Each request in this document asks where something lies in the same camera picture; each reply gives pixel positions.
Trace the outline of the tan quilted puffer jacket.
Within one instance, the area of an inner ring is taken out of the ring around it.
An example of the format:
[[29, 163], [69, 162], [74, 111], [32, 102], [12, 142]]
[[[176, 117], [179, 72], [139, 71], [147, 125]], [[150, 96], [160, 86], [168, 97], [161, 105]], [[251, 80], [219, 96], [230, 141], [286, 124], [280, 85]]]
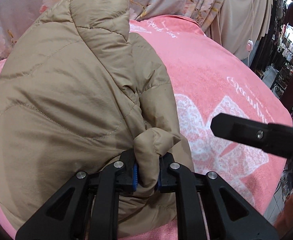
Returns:
[[135, 193], [119, 198], [118, 235], [176, 218], [155, 191], [159, 158], [192, 168], [166, 66], [129, 26], [124, 0], [61, 0], [21, 36], [0, 74], [0, 207], [15, 230], [77, 171], [96, 173], [134, 150]]

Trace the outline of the shelves with hanging goods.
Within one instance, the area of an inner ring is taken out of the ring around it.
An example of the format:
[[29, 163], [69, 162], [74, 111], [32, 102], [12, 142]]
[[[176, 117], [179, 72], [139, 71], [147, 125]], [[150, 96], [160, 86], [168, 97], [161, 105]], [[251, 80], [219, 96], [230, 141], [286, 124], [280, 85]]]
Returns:
[[268, 34], [258, 43], [250, 68], [287, 109], [293, 123], [293, 0], [273, 0]]

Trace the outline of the pink floral blanket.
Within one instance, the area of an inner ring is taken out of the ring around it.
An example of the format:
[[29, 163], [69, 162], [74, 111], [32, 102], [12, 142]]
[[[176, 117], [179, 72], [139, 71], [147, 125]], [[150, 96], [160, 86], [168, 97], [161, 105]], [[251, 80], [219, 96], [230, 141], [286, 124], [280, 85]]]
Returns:
[[[197, 173], [217, 172], [260, 213], [275, 191], [284, 159], [213, 136], [210, 123], [228, 113], [264, 123], [290, 125], [285, 107], [241, 61], [205, 37], [184, 18], [160, 16], [129, 20], [130, 31], [155, 50], [170, 77], [179, 131], [187, 139]], [[16, 231], [0, 207], [0, 223]]]

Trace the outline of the beige curtain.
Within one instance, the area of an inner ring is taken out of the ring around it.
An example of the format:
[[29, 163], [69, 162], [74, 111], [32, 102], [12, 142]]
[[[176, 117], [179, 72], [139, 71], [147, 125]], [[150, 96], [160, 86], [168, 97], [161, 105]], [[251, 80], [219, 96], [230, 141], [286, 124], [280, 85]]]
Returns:
[[206, 35], [243, 60], [249, 56], [247, 43], [268, 33], [272, 0], [224, 0]]

